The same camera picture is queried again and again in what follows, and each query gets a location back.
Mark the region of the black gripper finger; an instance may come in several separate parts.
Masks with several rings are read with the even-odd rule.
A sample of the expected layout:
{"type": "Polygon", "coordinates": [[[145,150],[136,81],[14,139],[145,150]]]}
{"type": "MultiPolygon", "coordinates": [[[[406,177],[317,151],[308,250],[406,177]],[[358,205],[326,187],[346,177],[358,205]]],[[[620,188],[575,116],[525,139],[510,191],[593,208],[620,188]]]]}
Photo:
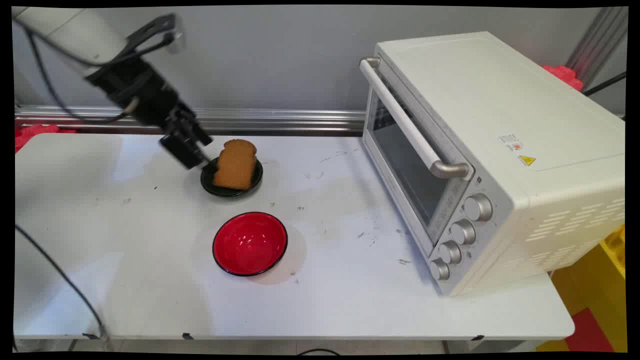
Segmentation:
{"type": "Polygon", "coordinates": [[[175,114],[180,133],[200,142],[203,146],[208,146],[213,142],[212,137],[201,127],[196,114],[189,107],[176,107],[175,114]]]}
{"type": "Polygon", "coordinates": [[[181,133],[165,134],[160,138],[160,145],[187,170],[206,167],[209,164],[209,158],[206,157],[198,143],[181,133]]]}

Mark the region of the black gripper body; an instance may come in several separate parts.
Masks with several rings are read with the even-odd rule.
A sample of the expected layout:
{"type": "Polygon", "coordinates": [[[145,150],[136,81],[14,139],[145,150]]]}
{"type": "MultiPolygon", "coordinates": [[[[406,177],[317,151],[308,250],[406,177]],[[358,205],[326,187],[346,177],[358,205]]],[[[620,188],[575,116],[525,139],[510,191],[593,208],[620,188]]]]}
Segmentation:
{"type": "Polygon", "coordinates": [[[142,57],[103,66],[85,80],[121,107],[116,116],[92,120],[96,124],[109,124],[130,116],[142,125],[157,126],[169,133],[178,129],[176,107],[188,107],[178,91],[142,57]]]}

